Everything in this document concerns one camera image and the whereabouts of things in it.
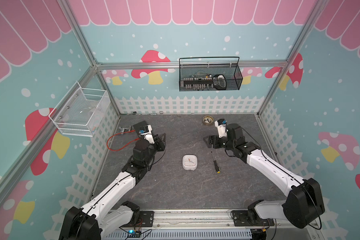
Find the black box device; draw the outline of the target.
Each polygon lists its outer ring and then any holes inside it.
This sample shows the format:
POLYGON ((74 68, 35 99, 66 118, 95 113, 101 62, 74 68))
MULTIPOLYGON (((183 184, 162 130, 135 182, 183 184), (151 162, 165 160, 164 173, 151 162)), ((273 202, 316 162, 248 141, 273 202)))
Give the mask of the black box device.
POLYGON ((133 125, 133 128, 139 139, 144 139, 145 134, 149 132, 148 124, 146 121, 142 121, 133 125))

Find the metal clamp bracket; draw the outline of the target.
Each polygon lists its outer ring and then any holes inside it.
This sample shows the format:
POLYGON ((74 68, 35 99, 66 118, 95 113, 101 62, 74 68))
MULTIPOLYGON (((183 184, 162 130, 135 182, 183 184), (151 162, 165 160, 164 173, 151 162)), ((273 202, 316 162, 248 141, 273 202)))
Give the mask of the metal clamp bracket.
POLYGON ((120 134, 121 134, 121 135, 123 135, 123 134, 125 134, 125 133, 129 133, 129 132, 134 132, 134 131, 135 131, 132 126, 119 127, 119 130, 120 130, 120 134))

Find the white square alarm clock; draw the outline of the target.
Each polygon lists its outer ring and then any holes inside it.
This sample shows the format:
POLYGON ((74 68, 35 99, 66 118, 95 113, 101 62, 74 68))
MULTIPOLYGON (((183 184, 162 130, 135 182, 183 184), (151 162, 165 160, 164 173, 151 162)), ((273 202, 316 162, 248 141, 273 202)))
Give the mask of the white square alarm clock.
POLYGON ((194 171, 198 166, 198 159, 195 155, 184 155, 182 160, 183 169, 186 171, 194 171))

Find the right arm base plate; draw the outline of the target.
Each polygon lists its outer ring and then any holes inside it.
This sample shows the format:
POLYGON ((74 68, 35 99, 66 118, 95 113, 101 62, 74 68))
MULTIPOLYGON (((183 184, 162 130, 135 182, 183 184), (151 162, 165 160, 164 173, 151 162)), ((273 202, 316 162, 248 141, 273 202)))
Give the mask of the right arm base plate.
POLYGON ((273 219, 261 219, 249 210, 233 210, 231 211, 231 218, 235 227, 262 227, 267 229, 275 225, 273 219))

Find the black yellow screwdriver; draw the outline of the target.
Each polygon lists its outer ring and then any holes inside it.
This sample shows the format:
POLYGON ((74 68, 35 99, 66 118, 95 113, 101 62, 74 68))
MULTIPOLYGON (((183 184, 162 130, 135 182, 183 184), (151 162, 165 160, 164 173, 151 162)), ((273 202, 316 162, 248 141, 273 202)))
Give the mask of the black yellow screwdriver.
POLYGON ((217 160, 216 160, 213 152, 211 152, 211 156, 212 156, 212 158, 213 158, 215 170, 216 170, 216 172, 219 174, 219 173, 221 172, 221 170, 220 170, 220 167, 219 167, 219 165, 218 165, 218 163, 217 163, 217 160))

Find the brown tape roll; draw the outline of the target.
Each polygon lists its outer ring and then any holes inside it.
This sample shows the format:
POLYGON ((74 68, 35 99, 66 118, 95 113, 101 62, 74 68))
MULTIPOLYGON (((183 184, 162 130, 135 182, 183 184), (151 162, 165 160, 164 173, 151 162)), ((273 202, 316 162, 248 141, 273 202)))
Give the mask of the brown tape roll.
POLYGON ((213 126, 215 124, 215 120, 212 116, 204 116, 202 119, 202 123, 205 126, 213 126))

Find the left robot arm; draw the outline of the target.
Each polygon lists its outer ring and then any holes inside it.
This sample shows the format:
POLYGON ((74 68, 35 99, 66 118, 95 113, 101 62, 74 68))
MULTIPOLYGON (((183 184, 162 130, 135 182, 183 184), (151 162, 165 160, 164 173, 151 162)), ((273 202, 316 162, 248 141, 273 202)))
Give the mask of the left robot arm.
POLYGON ((133 189, 150 171, 157 152, 166 149, 166 134, 153 135, 153 143, 141 136, 115 180, 100 194, 80 208, 72 207, 65 214, 60 240, 101 240, 124 225, 137 225, 140 208, 126 201, 117 210, 112 207, 133 189))

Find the small green circuit board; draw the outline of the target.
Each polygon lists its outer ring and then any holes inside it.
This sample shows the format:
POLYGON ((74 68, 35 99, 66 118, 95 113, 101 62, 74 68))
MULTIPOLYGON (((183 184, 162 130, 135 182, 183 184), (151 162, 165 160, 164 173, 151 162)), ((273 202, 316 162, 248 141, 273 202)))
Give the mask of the small green circuit board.
POLYGON ((142 235, 141 231, 137 230, 128 230, 127 231, 127 238, 140 238, 142 235))

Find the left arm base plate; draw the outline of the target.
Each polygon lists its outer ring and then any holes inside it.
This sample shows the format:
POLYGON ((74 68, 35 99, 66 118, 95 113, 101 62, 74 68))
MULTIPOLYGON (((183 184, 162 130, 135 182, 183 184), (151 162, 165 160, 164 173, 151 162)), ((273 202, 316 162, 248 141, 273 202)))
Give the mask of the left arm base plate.
POLYGON ((147 228, 153 226, 154 211, 139 211, 138 214, 133 213, 132 219, 125 225, 121 225, 122 228, 147 228))

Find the black socket bit set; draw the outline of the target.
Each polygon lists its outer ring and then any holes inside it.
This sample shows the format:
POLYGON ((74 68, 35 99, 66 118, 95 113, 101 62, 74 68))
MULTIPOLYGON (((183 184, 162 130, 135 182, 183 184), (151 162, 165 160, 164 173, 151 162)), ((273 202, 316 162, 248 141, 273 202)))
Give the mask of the black socket bit set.
POLYGON ((212 77, 187 77, 180 79, 180 88, 184 90, 192 91, 209 91, 215 89, 220 85, 218 80, 214 80, 212 77))

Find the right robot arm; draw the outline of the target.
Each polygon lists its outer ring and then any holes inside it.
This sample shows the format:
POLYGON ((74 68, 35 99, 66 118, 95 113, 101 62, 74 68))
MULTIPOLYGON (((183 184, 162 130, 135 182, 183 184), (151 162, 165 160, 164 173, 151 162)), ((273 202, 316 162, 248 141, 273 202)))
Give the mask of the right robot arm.
POLYGON ((246 214, 251 225, 257 221, 279 219, 303 229, 321 219, 325 205, 321 186, 316 180, 304 179, 277 163, 256 140, 246 140, 248 132, 240 125, 227 124, 225 119, 219 119, 215 121, 215 127, 218 134, 203 139, 208 148, 232 152, 232 158, 258 170, 286 196, 283 201, 258 200, 249 205, 246 214))

